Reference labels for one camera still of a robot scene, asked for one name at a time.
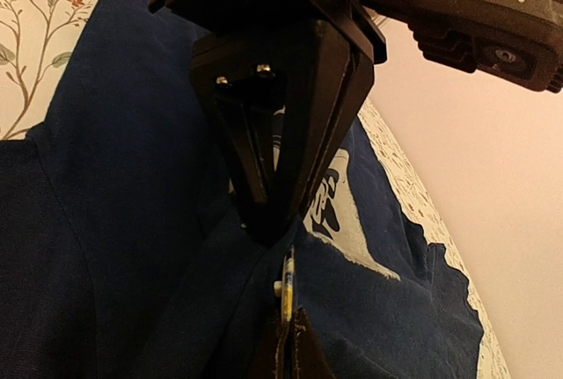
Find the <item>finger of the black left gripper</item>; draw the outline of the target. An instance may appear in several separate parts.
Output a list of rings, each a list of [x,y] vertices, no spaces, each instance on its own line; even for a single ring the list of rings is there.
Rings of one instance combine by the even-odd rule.
[[[266,45],[276,71],[245,109],[252,145],[245,211],[251,237],[272,247],[304,215],[374,82],[372,58],[333,25],[306,20]]]
[[[287,45],[282,29],[212,34],[194,45],[191,82],[245,204],[287,200],[273,129],[289,95]]]

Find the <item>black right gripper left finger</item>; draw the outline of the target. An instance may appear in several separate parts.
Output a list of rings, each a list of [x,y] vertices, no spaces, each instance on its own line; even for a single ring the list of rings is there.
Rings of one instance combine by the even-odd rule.
[[[279,315],[267,320],[250,366],[250,377],[282,379],[285,377],[286,325]]]

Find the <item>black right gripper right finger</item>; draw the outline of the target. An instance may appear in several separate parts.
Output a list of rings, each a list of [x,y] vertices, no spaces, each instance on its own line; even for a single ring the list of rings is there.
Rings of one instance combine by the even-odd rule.
[[[303,306],[297,308],[290,324],[289,377],[296,379],[334,378],[324,350]]]

